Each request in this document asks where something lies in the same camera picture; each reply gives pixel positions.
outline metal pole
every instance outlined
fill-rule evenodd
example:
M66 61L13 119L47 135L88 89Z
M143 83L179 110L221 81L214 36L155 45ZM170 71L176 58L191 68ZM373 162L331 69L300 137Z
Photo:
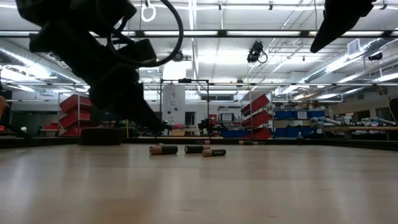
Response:
M61 93L58 93L58 129L57 129L57 134L55 137L60 136L60 120L61 120L61 111L60 111L60 104L61 104Z
M160 122L161 123L163 123L163 112L162 112L162 95L163 95L163 78L161 78L160 79L160 105L159 105L159 113L160 113L160 115L159 115L159 119L160 119Z
M80 135L80 94L77 94L77 130Z
M210 130L210 118L209 118L209 115L210 115L210 85L209 85L209 81L207 81L207 122L208 122L207 126L209 127L209 130ZM211 140L210 131L208 131L207 134L209 135L209 139Z
M272 137L275 140L275 120L274 120L274 95L271 92L271 111L272 111Z
M250 101L251 139L253 139L254 128L253 128L253 110L252 110L252 101L251 101L251 89L249 90L249 101Z

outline shelving unit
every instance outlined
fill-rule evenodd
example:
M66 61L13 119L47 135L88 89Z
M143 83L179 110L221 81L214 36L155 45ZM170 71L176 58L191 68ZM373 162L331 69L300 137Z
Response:
M245 138L253 140L271 138L272 134L269 131L268 122L273 120L273 116L269 114L268 110L264 110L264 107L270 103L270 100L265 94L262 94L252 101L251 91L249 91L249 98L250 103L241 110L242 119L248 117L242 122L242 128L244 130L251 130L251 134L245 136Z

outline metal frame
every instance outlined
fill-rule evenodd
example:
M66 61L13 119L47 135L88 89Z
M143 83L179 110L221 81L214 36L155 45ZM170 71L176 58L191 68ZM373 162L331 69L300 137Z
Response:
M339 38L357 39L357 38L397 38L396 30L351 30L350 35L342 35ZM381 32L381 34L371 34L372 32ZM1 30L0 38L29 38L29 34L38 34L38 30ZM178 30L125 30L124 35L131 38L176 38ZM185 30L186 38L315 38L315 30Z
M159 86L160 83L144 83L145 86ZM175 83L176 85L185 86L200 86L200 83ZM236 86L236 83L208 83L209 86ZM291 85L306 85L306 86L357 86L357 87L369 87L369 86L398 86L398 83L238 83L240 86L291 86ZM12 85L29 85L29 86L83 86L88 85L87 83L3 83L3 86Z
M160 79L160 106L159 106L159 112L160 112L160 121L163 122L163 112L162 112L162 94L163 94L163 83L164 82L170 82L169 84L176 84L174 82L177 82L180 85L184 85L184 84L191 84L191 83L179 83L180 80L165 80L163 78ZM189 79L190 82L196 82L196 84L202 86L202 84L200 82L205 82L207 84L207 118L209 119L209 114L210 114L210 82L209 80L191 80ZM208 137L211 140L211 133L208 130Z

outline ceiling light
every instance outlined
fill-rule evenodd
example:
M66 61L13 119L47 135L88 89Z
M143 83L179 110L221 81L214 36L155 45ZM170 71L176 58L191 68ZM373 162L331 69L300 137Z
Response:
M156 36L156 35L178 35L178 31L145 31L144 35L147 36Z
M343 36L363 35L363 36L380 36L383 31L348 31Z
M218 35L218 31L208 31L208 30L190 30L184 31L184 35L193 36L193 35Z
M359 90L362 90L362 89L363 89L363 88L356 88L356 89L354 89L354 90L347 91L347 92L345 92L344 94L351 94L351 93L354 93L354 92L359 91Z
M18 85L18 86L8 85L8 87L16 88L18 90L24 90L24 91L28 91L28 92L32 92L32 93L35 92L34 89L29 88L29 87L24 86L24 85Z
M300 33L300 31L227 31L227 35L230 36L298 36Z
M291 86L287 87L287 88L282 92L282 94L288 94L288 93L290 93L291 91L296 90L297 88L310 88L310 86L309 86L309 85L291 85Z
M372 82L385 82L396 78L398 78L398 73L394 73L391 75L384 75L383 77L372 80Z
M338 95L337 93L325 94L325 95L319 96L318 99L329 99L329 98L335 97L337 95Z
M145 31L144 35L146 36L177 36L179 35L178 31ZM218 35L218 31L213 30L188 30L184 31L184 35L186 36L194 36L194 35Z
M359 77L359 75L352 75L352 76L349 76L347 78L344 78L344 79L338 81L337 83L348 82L348 81L354 80L355 78L358 78L358 77Z
M122 34L130 37L136 35L134 31L122 31Z
M6 9L17 9L17 6L6 5L6 4L0 4L0 7L6 8Z

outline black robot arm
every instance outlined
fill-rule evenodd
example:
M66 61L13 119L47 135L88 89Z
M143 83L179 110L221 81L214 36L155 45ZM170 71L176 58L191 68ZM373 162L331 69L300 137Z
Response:
M89 84L90 99L100 109L109 109L150 129L161 122L144 100L138 82L139 67L156 67L170 61L181 48L183 25L173 5L161 0L177 20L179 38L172 53L157 61L149 40L135 42L122 35L136 8L128 0L16 0L19 14L41 26L30 36L31 52L51 52ZM91 34L108 40L101 45ZM126 44L116 50L113 42Z

